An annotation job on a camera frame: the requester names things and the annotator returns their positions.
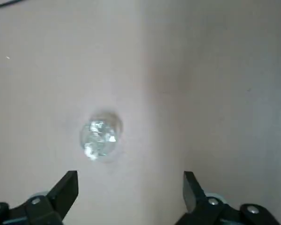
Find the white surface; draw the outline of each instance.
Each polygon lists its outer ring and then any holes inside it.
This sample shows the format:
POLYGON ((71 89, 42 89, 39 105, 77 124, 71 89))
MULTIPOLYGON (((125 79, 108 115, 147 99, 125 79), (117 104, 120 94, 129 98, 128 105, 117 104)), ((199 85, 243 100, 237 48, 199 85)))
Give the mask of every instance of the white surface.
POLYGON ((66 224, 174 224, 183 170, 281 222, 281 1, 0 10, 0 201, 15 206, 73 169, 80 193, 66 224), (112 163, 79 146, 103 108, 124 125, 112 163))

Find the wire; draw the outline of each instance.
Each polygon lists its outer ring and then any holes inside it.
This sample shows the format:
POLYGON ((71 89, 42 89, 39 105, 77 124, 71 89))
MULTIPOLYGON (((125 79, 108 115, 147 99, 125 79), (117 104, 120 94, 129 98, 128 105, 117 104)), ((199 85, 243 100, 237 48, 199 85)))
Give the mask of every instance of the wire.
POLYGON ((7 2, 4 2, 4 3, 1 3, 0 4, 0 8, 3 8, 3 7, 7 7, 7 6, 11 6, 13 4, 16 4, 16 3, 19 3, 21 1, 25 1, 25 0, 12 0, 12 1, 7 1, 7 2))

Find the black cable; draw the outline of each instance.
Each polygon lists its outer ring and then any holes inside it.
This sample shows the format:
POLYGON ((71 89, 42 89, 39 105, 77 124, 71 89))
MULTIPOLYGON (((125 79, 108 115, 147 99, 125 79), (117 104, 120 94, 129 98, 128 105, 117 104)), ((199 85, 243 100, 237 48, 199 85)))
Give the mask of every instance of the black cable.
POLYGON ((13 4, 16 4, 16 3, 19 3, 21 1, 25 1, 25 0, 12 0, 12 1, 7 1, 7 2, 4 2, 4 3, 1 3, 0 4, 0 8, 3 8, 3 7, 7 7, 7 6, 11 6, 13 4))

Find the white tabletop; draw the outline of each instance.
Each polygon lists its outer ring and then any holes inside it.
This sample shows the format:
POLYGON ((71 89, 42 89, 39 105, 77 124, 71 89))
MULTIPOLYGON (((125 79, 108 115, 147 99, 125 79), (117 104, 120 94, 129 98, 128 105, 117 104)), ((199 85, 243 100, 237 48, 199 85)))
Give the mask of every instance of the white tabletop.
POLYGON ((68 225, 172 225, 184 170, 281 222, 281 1, 0 9, 0 201, 16 206, 68 170, 80 188, 68 225), (123 122, 108 163, 79 145, 102 109, 123 122))

